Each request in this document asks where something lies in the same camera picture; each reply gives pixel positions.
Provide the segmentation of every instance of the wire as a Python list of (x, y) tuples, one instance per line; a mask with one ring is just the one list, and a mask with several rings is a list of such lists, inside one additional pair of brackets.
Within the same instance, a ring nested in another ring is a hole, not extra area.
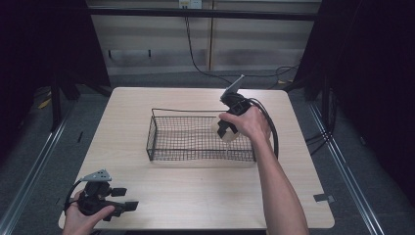
[[(221, 79), (223, 81), (226, 81), (229, 84), (232, 84), (232, 81), (227, 80), (225, 77), (238, 77), (238, 76), (240, 76), (240, 74), (215, 75), (215, 74), (208, 73), (208, 72), (204, 72), (204, 71), (200, 70), (199, 67), (196, 65), (195, 58), (194, 58), (194, 55), (193, 55), (192, 40), (191, 40), (191, 36), (190, 36), (189, 18), (186, 17), (184, 19), (185, 19), (185, 23), (186, 23), (186, 33), (187, 33), (187, 41), (188, 41), (188, 44), (189, 44), (190, 57), (192, 58), (192, 63), (193, 63), (193, 66), (195, 67), (195, 69), (198, 72), (200, 72), (200, 73), (202, 73), (204, 75), (216, 77), (216, 78), (219, 78), (219, 79)], [(267, 89), (272, 89), (273, 87), (275, 87), (276, 85), (278, 85), (278, 80), (279, 80), (278, 79), (278, 76), (279, 75), (284, 74), (284, 73), (286, 73), (286, 72), (288, 72), (288, 71), (290, 71), (292, 69), (297, 69), (298, 66), (299, 65), (296, 65), (296, 66), (293, 66), (293, 67), (287, 67), (287, 66), (279, 67), (279, 68), (277, 68), (277, 70), (275, 71), (274, 74), (269, 74), (269, 75), (259, 75), (259, 74), (251, 74), (251, 75), (249, 75), (248, 74), (248, 75), (245, 75), (245, 76), (246, 77), (273, 77), (273, 76), (276, 76), (277, 77), (277, 81), (272, 86), (270, 86), (270, 87), (267, 88)], [(287, 69), (287, 70), (278, 73), (278, 71), (281, 70), (281, 69)]]
[(274, 139), (274, 155), (275, 158), (278, 159), (279, 155), (279, 145), (278, 145), (278, 134), (277, 129), (275, 128), (274, 122), (272, 121), (271, 117), (268, 114), (268, 111), (265, 110), (265, 107), (255, 98), (244, 98), (245, 101), (250, 102), (251, 104), (255, 105), (257, 108), (260, 109), (262, 114), (265, 116), (266, 121), (268, 122), (269, 128), (271, 129), (272, 138)]
[[(272, 89), (272, 88), (274, 88), (275, 86), (277, 86), (277, 85), (278, 85), (278, 81), (280, 80), (280, 79), (278, 78), (278, 76), (279, 76), (279, 75), (284, 74), (284, 73), (286, 73), (286, 72), (288, 72), (288, 71), (290, 71), (290, 70), (292, 70), (292, 69), (298, 69), (298, 68), (299, 68), (299, 65), (296, 65), (296, 66), (293, 66), (293, 67), (280, 67), (280, 68), (278, 68), (278, 69), (275, 71), (275, 76), (277, 77), (277, 81), (276, 81), (273, 85), (271, 85), (270, 87), (268, 87), (268, 88), (266, 88), (266, 89), (270, 90), (270, 89)], [(285, 71), (283, 71), (283, 72), (281, 72), (281, 73), (278, 73), (278, 70), (281, 70), (281, 69), (287, 69), (287, 70), (285, 70)]]
[(232, 84), (232, 82), (231, 82), (231, 81), (229, 81), (229, 80), (227, 80), (227, 79), (223, 78), (222, 76), (215, 75), (215, 74), (211, 74), (211, 73), (207, 73), (207, 72), (201, 71), (201, 70), (198, 68), (198, 66), (197, 66), (197, 65), (196, 65), (196, 63), (195, 63), (195, 58), (194, 58), (194, 56), (193, 56), (192, 40), (190, 39), (190, 26), (189, 26), (189, 18), (187, 18), (187, 17), (186, 17), (186, 18), (184, 18), (184, 20), (185, 20), (185, 22), (186, 22), (187, 41), (188, 41), (188, 43), (189, 43), (190, 57), (192, 58), (192, 63), (193, 63), (193, 66), (196, 68), (196, 70), (197, 70), (197, 71), (199, 71), (200, 73), (202, 73), (202, 74), (204, 74), (204, 75), (207, 75), (207, 76), (213, 76), (213, 77), (217, 77), (217, 78), (219, 78), (219, 79), (221, 79), (221, 80), (226, 81), (226, 82), (227, 82), (227, 83), (229, 83), (229, 84)]
[(70, 202), (70, 195), (72, 195), (73, 190), (75, 190), (76, 186), (78, 186), (78, 184), (80, 184), (80, 180), (76, 181), (75, 184), (72, 185), (72, 187), (70, 188), (68, 194), (67, 194), (67, 199), (65, 200), (65, 206), (64, 206), (64, 212), (67, 212), (67, 209), (69, 208), (70, 204), (74, 203), (75, 201)]
[(307, 146), (315, 144), (317, 142), (319, 142), (321, 140), (321, 138), (324, 139), (324, 142), (321, 143), (316, 149), (314, 149), (313, 151), (310, 152), (310, 156), (314, 155), (315, 153), (317, 153), (317, 151), (319, 151), (327, 142), (329, 142), (332, 138), (333, 138), (333, 133), (335, 131), (335, 126), (336, 126), (336, 119), (337, 119), (337, 108), (338, 108), (338, 100), (336, 98), (336, 96), (334, 95), (333, 91), (331, 92), (331, 120), (329, 123), (328, 128), (322, 132), (319, 133), (311, 138), (306, 139), (305, 141), (311, 141), (313, 139), (318, 138), (318, 140), (312, 142), (312, 143), (307, 143)]

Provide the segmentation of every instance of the hand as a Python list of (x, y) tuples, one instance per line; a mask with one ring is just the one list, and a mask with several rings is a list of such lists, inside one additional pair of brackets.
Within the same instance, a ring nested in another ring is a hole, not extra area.
[[(79, 198), (81, 192), (82, 191), (79, 191), (75, 194), (75, 200)], [(67, 209), (63, 234), (89, 235), (94, 226), (101, 219), (110, 215), (114, 210), (114, 206), (107, 206), (90, 216), (86, 216), (79, 210), (77, 203), (72, 203)]]
[(255, 106), (250, 107), (240, 116), (223, 113), (219, 115), (219, 118), (233, 123), (238, 131), (250, 138), (251, 141), (256, 141), (258, 138), (269, 140), (271, 129), (268, 121), (259, 108)]

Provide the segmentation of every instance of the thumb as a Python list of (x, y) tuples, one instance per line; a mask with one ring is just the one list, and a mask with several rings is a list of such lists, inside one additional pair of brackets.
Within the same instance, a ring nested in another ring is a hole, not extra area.
[(115, 210), (114, 206), (106, 206), (102, 208), (100, 211), (91, 215), (91, 218), (94, 220), (95, 223), (98, 223), (101, 219), (104, 219), (105, 217), (110, 215), (114, 210)]
[(236, 124), (236, 122), (238, 122), (238, 117), (231, 115), (229, 113), (222, 113), (219, 115), (219, 118), (221, 118), (222, 120), (226, 120), (228, 122), (231, 122), (233, 124)]

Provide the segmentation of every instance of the black wire basket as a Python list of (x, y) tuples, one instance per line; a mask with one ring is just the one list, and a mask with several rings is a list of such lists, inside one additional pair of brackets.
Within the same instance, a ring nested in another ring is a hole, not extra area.
[[(166, 115), (156, 116), (155, 111)], [(233, 160), (256, 162), (248, 137), (223, 142), (210, 127), (221, 111), (152, 109), (147, 153), (150, 161)]]

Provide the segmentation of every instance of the wooden table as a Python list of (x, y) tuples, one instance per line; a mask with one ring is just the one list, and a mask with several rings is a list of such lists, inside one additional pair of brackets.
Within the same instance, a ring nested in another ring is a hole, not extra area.
[[(98, 229), (265, 229), (256, 163), (216, 160), (150, 162), (146, 152), (152, 108), (227, 110), (223, 89), (117, 88), (106, 107), (77, 178), (105, 168), (112, 187), (128, 189), (110, 201), (139, 201), (137, 211), (101, 221)], [(334, 219), (287, 93), (240, 90), (256, 98), (278, 131), (279, 161), (296, 189), (310, 228)], [(81, 183), (78, 191), (85, 186)], [(63, 227), (65, 216), (59, 221)]]

